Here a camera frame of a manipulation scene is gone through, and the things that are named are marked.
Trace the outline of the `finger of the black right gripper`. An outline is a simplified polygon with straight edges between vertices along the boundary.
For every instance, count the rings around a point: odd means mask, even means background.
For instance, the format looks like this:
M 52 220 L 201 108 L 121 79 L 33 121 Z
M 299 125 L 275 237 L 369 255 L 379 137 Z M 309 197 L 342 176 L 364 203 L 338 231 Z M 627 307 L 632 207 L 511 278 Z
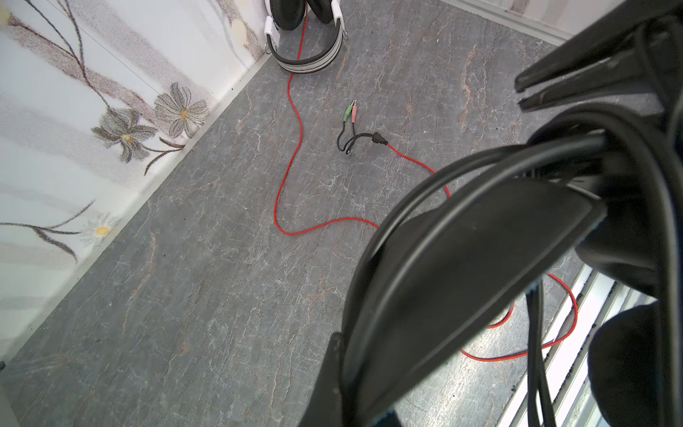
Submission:
M 519 92 L 549 82 L 519 101 L 524 111 L 545 110 L 578 101 L 617 95 L 657 93 L 667 89 L 667 56 L 617 53 L 606 58 L 560 58 L 549 54 L 519 74 Z
M 681 0 L 628 0 L 517 75 L 515 91 L 559 78 L 608 58 L 636 28 L 682 12 Z

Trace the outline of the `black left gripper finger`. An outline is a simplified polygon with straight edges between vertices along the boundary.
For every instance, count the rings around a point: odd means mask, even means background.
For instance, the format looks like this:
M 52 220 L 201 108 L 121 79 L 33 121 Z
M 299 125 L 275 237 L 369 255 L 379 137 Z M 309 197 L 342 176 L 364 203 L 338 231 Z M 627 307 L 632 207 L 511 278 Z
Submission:
M 343 395 L 340 386 L 343 335 L 331 335 L 318 372 L 309 404 L 299 425 L 303 427 L 343 426 Z

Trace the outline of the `black headphones with blue band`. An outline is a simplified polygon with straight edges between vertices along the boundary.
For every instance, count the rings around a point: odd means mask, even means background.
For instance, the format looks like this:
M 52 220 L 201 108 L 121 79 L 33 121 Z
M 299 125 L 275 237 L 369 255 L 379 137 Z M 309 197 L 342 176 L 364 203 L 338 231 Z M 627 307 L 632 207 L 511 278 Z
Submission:
M 392 405 L 519 295 L 531 317 L 530 421 L 552 425 L 542 276 L 569 251 L 655 299 L 608 322 L 589 350 L 608 420 L 681 425 L 682 116 L 606 103 L 448 165 L 389 214 L 344 309 L 343 425 L 395 423 Z

